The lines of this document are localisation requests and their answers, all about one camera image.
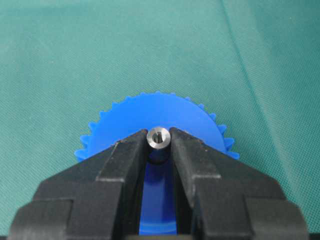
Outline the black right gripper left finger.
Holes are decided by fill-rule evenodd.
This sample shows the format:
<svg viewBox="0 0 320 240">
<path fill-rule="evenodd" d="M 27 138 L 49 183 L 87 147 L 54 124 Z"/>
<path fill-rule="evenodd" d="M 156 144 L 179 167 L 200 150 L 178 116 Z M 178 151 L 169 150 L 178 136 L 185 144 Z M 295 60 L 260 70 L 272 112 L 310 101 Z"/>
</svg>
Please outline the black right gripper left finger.
<svg viewBox="0 0 320 240">
<path fill-rule="evenodd" d="M 15 240 L 121 240 L 139 232 L 147 131 L 43 180 L 12 222 Z"/>
</svg>

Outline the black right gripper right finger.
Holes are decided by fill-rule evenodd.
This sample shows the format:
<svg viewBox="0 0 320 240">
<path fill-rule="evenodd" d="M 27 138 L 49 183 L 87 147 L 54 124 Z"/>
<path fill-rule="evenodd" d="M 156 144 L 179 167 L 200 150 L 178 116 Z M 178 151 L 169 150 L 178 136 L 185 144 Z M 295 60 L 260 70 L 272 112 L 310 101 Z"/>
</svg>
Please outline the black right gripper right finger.
<svg viewBox="0 0 320 240">
<path fill-rule="evenodd" d="M 177 232 L 195 240 L 307 240 L 301 210 L 272 177 L 170 129 Z"/>
</svg>

